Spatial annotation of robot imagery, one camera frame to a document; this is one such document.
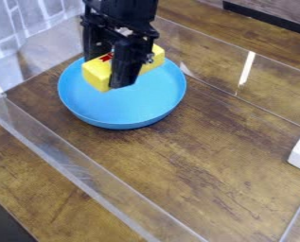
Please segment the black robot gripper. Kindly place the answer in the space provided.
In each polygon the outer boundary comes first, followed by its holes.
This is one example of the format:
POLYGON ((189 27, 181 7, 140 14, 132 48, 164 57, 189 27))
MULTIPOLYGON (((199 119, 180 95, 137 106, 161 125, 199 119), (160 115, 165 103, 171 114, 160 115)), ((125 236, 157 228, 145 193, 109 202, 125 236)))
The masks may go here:
POLYGON ((159 0, 82 0, 82 45, 86 61, 112 51, 109 87, 133 85, 145 64, 153 63, 155 21, 159 0))

